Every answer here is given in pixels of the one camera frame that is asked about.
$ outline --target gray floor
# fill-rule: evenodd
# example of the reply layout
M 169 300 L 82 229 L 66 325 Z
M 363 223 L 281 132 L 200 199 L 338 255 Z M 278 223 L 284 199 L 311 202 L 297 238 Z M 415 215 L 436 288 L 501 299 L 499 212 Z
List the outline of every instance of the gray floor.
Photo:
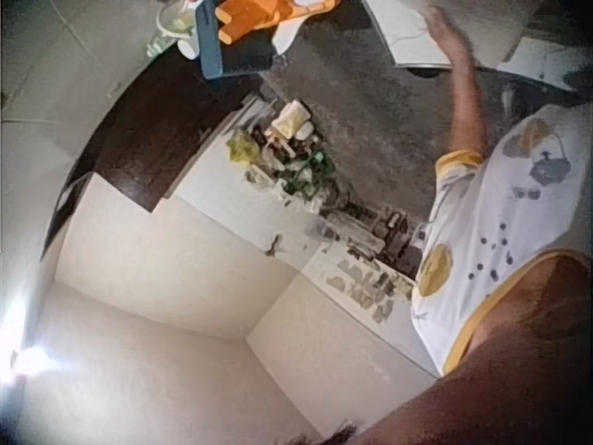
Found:
M 434 165 L 448 141 L 449 75 L 416 77 L 395 67 L 374 28 L 341 31 L 330 20 L 301 30 L 284 61 L 265 76 L 285 99 L 299 98 L 330 143 L 339 171 L 367 204 L 388 204 L 426 218 L 434 197 Z M 515 89 L 518 121 L 564 95 L 507 75 L 481 72 L 489 144 L 510 128 L 501 92 Z

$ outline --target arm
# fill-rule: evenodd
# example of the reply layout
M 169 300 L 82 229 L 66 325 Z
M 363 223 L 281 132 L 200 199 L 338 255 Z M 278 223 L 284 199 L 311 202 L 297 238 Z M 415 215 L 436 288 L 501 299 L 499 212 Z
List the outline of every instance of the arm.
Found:
M 470 49 L 439 8 L 430 9 L 426 24 L 451 63 L 453 121 L 448 151 L 474 150 L 486 156 L 486 123 Z
M 353 445 L 589 443 L 581 436 L 591 406 L 588 276 L 562 260 L 525 280 L 539 282 L 542 274 L 549 276 L 538 297 L 526 302 L 524 286 L 505 297 L 499 305 L 508 303 L 501 309 L 513 317 Z

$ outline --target bright light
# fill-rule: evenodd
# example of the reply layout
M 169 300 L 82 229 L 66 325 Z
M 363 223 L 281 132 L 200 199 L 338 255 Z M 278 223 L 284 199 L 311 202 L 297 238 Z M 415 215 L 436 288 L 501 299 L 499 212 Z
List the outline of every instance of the bright light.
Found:
M 20 375 L 38 375 L 43 371 L 55 368 L 57 368 L 57 363 L 47 357 L 44 349 L 34 347 L 19 352 L 13 371 Z
M 6 311 L 0 325 L 0 381 L 11 383 L 15 352 L 20 350 L 27 321 L 27 308 L 23 301 L 15 301 Z

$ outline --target clutter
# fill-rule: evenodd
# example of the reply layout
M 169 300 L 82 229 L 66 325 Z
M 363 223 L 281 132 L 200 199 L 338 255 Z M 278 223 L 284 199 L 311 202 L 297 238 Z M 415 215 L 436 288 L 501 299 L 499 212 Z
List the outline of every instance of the clutter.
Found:
M 232 162 L 254 162 L 259 158 L 258 143 L 243 129 L 235 130 L 227 145 Z
M 309 111 L 303 107 L 303 104 L 297 100 L 293 100 L 283 108 L 280 112 L 280 116 L 271 122 L 271 126 L 281 136 L 288 140 L 295 136 L 310 117 L 311 115 Z
M 261 114 L 248 128 L 235 129 L 227 146 L 231 161 L 248 163 L 247 183 L 268 189 L 285 207 L 320 214 L 328 198 L 338 199 L 335 165 L 310 119 L 309 111 L 293 101 L 278 116 Z M 295 139 L 306 123 L 308 129 L 301 135 L 309 136 Z

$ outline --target tile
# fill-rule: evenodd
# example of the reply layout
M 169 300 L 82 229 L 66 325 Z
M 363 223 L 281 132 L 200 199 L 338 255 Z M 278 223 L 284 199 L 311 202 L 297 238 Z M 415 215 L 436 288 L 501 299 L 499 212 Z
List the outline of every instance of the tile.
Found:
M 39 132 L 77 157 L 115 103 L 113 83 L 66 29 L 32 69 L 4 120 L 45 121 Z
M 2 4 L 2 91 L 8 103 L 62 28 L 47 0 Z
M 145 0 L 93 2 L 70 27 L 101 67 L 120 85 L 119 92 L 148 66 L 146 44 L 157 32 L 162 4 Z
M 78 17 L 93 0 L 49 0 L 66 22 L 71 22 Z
M 107 96 L 111 83 L 74 36 L 62 30 L 6 110 L 5 119 L 75 125 Z
M 26 188 L 54 169 L 70 165 L 75 160 L 44 137 L 46 127 L 55 127 L 55 124 L 2 124 L 3 193 Z

